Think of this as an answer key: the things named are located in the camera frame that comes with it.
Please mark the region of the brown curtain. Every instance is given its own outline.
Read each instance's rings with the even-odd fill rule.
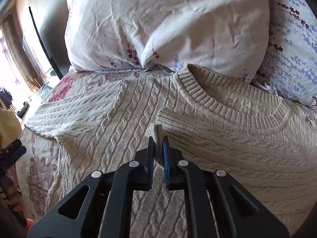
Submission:
[[[37,93],[46,82],[42,68],[34,67],[22,47],[22,41],[17,34],[13,16],[10,13],[1,23],[4,42],[8,48],[9,56],[17,67],[27,86],[33,93]]]

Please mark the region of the ribbed collar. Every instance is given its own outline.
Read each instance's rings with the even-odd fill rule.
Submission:
[[[237,96],[274,105],[276,110],[271,115],[262,117],[240,113],[210,97],[199,85],[197,78],[226,89],[228,92],[234,92]],[[173,80],[190,105],[236,130],[253,134],[273,134],[281,131],[291,116],[291,107],[283,101],[282,97],[267,94],[237,79],[223,76],[200,66],[189,64],[184,70],[173,74]]]

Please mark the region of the white pillow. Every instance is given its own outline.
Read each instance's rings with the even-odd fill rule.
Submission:
[[[79,70],[179,71],[187,63],[250,82],[268,42],[268,0],[67,0]]]
[[[269,46],[253,84],[304,105],[317,103],[317,19],[305,0],[269,0]]]

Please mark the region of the triangular cutout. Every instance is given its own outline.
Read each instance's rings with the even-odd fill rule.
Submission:
[[[243,194],[235,185],[229,186],[229,192],[237,206],[237,210],[241,218],[247,218],[259,212],[259,209],[248,197]]]
[[[80,188],[69,200],[67,200],[59,209],[60,215],[66,216],[70,219],[76,219],[82,204],[86,198],[89,187],[87,185]]]

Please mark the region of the cable knit pattern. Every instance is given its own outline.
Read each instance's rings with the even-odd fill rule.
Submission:
[[[227,170],[292,234],[317,199],[317,127],[306,115],[281,97],[188,65],[172,76],[140,73],[81,89],[42,104],[26,126],[61,146],[46,211],[92,171],[116,170],[147,146],[149,134],[164,132],[200,168]],[[19,181],[28,171],[20,168]],[[166,190],[159,164],[153,190],[135,192],[133,202],[132,237],[186,235],[183,193]]]

